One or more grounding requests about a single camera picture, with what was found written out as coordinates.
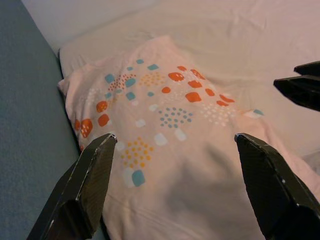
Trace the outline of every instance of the mattress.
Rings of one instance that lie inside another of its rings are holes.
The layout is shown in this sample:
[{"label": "mattress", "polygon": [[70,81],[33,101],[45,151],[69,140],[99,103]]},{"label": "mattress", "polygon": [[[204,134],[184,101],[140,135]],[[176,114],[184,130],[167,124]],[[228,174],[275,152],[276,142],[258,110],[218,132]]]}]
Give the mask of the mattress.
[{"label": "mattress", "polygon": [[320,59],[316,0],[162,0],[60,49],[63,75],[161,35],[244,108],[259,109],[300,156],[319,151],[320,113],[284,98],[273,80]]}]

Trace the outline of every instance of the white sheet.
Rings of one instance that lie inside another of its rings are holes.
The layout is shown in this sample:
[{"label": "white sheet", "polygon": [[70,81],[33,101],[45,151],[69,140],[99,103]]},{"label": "white sheet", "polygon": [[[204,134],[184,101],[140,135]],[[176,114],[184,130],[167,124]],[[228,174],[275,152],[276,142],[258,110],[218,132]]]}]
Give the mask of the white sheet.
[{"label": "white sheet", "polygon": [[206,77],[245,108],[259,108],[300,156],[318,151],[320,113],[272,86],[320,59],[320,1],[162,1],[75,39],[60,50],[64,76],[85,63],[170,35]]}]

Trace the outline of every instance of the blue dot cluster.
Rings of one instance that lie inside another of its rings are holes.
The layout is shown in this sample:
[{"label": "blue dot cluster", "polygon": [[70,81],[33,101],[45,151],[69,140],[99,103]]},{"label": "blue dot cluster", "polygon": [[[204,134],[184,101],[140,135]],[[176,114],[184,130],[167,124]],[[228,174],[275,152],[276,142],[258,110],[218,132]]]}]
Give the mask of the blue dot cluster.
[{"label": "blue dot cluster", "polygon": [[158,112],[159,114],[163,115],[160,118],[161,127],[168,126],[168,128],[177,129],[179,127],[179,124],[184,124],[186,122],[191,123],[192,122],[192,113],[188,113],[186,110],[183,110],[182,108],[176,108],[176,107],[167,107],[165,110],[160,110]]}]

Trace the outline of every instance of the white bedsheet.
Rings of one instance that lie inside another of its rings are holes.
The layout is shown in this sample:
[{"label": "white bedsheet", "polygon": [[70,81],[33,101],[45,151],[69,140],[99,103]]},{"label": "white bedsheet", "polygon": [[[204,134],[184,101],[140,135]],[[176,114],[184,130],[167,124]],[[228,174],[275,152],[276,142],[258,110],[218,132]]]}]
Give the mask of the white bedsheet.
[{"label": "white bedsheet", "polygon": [[206,77],[245,108],[259,108],[300,156],[320,149],[320,113],[272,86],[294,66],[320,60],[318,0],[163,0],[66,44],[64,76],[155,36],[170,35]]}]

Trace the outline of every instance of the white wall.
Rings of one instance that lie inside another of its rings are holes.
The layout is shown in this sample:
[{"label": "white wall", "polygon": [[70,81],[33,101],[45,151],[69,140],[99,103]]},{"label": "white wall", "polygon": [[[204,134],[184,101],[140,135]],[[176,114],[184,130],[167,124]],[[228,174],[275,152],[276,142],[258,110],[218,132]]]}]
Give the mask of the white wall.
[{"label": "white wall", "polygon": [[64,43],[88,30],[155,2],[155,0],[21,1],[55,53]]}]

